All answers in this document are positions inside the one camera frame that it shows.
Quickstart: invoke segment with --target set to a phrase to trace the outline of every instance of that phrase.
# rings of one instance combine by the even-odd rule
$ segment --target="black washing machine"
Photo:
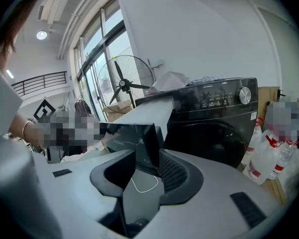
[[[258,110],[256,78],[197,84],[136,100],[137,106],[172,96],[164,148],[237,167],[254,131]]]

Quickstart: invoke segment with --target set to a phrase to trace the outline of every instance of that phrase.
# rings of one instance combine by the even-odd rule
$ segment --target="railing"
[[[66,84],[66,71],[44,74],[37,77],[33,77],[24,81],[20,81],[12,84],[16,93],[19,96],[24,96],[32,92],[49,88],[56,85]]]

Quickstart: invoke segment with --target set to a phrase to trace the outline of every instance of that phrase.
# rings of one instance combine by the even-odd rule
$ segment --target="plastic bottle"
[[[263,132],[262,136],[261,136],[260,142],[264,142],[264,141],[266,141],[266,135],[267,135],[270,139],[275,139],[276,141],[279,140],[279,137],[276,136],[276,135],[274,134],[274,132],[273,132],[271,129],[266,129],[266,130]]]
[[[250,162],[252,154],[255,152],[255,148],[258,144],[260,144],[260,140],[262,137],[261,127],[259,126],[259,120],[262,121],[261,118],[258,118],[255,124],[253,135],[250,139],[249,145],[247,147],[246,153],[241,161],[243,165],[247,165]]]
[[[270,139],[266,136],[266,141],[255,148],[255,153],[252,155],[243,174],[259,185],[263,184],[277,163],[277,143],[274,137]]]
[[[295,152],[295,145],[296,143],[294,144],[292,141],[282,143],[279,147],[277,163],[268,179],[275,180],[278,174],[287,166]]]

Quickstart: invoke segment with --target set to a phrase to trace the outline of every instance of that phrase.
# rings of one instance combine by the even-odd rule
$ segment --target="fan blade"
[[[122,89],[122,87],[119,87],[116,91],[115,91],[115,93],[114,93],[114,95],[112,96],[112,98],[111,98],[111,100],[110,100],[110,104],[114,101],[114,99],[118,96],[118,94],[119,94],[119,92],[120,92],[120,90]]]
[[[114,61],[114,64],[115,64],[116,70],[118,71],[119,77],[122,80],[123,79],[122,71],[121,71],[121,69],[120,69],[120,67],[119,67],[119,65],[116,61]]]
[[[148,86],[132,84],[132,83],[129,84],[129,87],[135,88],[135,89],[150,89],[150,87],[148,87]]]

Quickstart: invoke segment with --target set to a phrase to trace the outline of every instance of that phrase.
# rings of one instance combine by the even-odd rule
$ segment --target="washing machine door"
[[[165,149],[180,151],[238,167],[245,145],[241,136],[223,122],[198,122],[169,127]]]

